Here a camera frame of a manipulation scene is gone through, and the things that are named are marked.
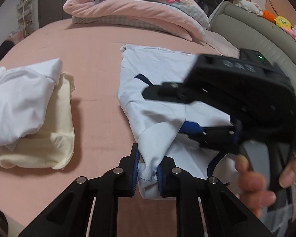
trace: black bag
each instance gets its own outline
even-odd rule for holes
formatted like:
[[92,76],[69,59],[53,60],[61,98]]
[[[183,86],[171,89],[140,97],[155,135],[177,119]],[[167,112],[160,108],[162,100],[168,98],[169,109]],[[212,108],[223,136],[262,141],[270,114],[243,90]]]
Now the black bag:
[[11,50],[13,46],[14,46],[14,43],[12,41],[4,41],[2,43],[2,45],[0,46],[0,61],[8,53],[8,51]]

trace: folded clothing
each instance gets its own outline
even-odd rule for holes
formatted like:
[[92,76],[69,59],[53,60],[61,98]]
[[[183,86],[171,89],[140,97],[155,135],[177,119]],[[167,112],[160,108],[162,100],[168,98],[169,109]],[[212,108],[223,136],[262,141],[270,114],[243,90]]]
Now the folded clothing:
[[13,152],[1,146],[1,167],[62,169],[69,163],[74,148],[70,106],[74,89],[73,76],[62,72],[49,100],[43,126],[37,133],[21,138]]
[[61,71],[60,59],[0,68],[0,146],[13,151],[19,138],[41,128]]
[[[124,45],[121,51],[123,60],[117,97],[143,158],[143,163],[138,165],[141,195],[150,199],[160,197],[156,171],[165,155],[193,176],[206,179],[207,167],[218,152],[199,148],[196,141],[178,134],[179,130],[185,121],[197,122],[201,127],[230,125],[229,115],[202,102],[186,105],[146,101],[141,94],[150,83],[182,82],[197,56],[130,44]],[[235,174],[232,156],[221,161],[214,171],[225,183]]]
[[74,23],[114,21],[136,27],[151,26],[188,41],[192,37],[204,41],[202,27],[210,26],[207,15],[193,0],[67,0],[63,9],[73,15]]
[[221,56],[239,58],[239,50],[224,37],[215,32],[204,30],[206,43],[214,48]]

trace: finger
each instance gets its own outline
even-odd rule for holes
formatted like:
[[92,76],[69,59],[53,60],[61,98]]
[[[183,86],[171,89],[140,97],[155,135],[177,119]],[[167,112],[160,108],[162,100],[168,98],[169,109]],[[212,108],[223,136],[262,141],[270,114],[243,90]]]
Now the finger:
[[250,171],[239,176],[239,188],[243,191],[262,191],[266,187],[266,179],[263,175]]
[[262,215],[262,209],[251,210],[251,212],[257,217],[260,218]]
[[238,156],[235,168],[239,173],[244,173],[249,170],[249,162],[245,156],[243,155]]
[[296,157],[286,166],[279,179],[279,183],[283,188],[289,187],[294,182],[296,182]]
[[259,191],[255,193],[243,193],[240,200],[250,210],[258,210],[263,207],[269,207],[276,201],[276,196],[272,191]]

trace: orange carrot plush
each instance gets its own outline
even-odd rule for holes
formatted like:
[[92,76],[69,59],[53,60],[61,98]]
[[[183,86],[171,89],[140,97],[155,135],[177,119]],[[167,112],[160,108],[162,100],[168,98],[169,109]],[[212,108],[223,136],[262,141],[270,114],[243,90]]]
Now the orange carrot plush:
[[274,23],[275,24],[275,16],[269,12],[269,11],[262,11],[263,12],[263,18],[265,18],[266,20],[269,20],[270,22]]

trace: folded comforter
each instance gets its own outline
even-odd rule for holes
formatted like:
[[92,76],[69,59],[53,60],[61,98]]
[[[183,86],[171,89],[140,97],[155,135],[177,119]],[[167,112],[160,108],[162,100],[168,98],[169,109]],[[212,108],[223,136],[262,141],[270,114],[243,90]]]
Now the folded comforter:
[[63,9],[74,23],[110,23],[164,31],[204,42],[209,27],[204,11],[193,0],[67,0]]

